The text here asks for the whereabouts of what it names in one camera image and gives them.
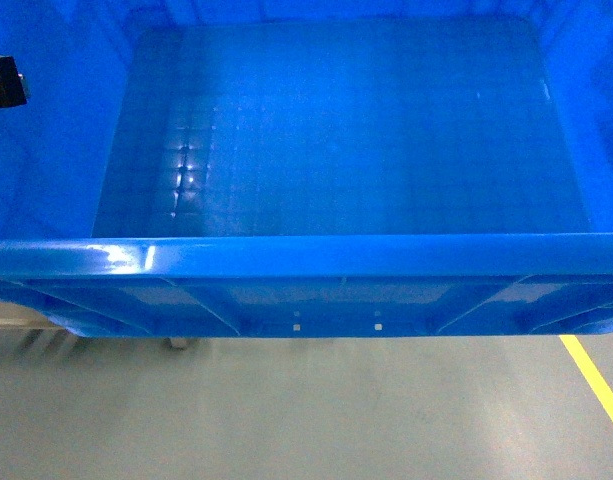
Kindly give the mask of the black gripper finger in crate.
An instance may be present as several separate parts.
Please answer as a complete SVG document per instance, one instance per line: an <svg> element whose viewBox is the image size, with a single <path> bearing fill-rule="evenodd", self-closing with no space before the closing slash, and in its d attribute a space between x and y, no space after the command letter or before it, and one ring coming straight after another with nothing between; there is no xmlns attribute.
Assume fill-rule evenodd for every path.
<svg viewBox="0 0 613 480"><path fill-rule="evenodd" d="M25 77L18 71L14 58L0 55L0 108L26 105L27 101Z"/></svg>

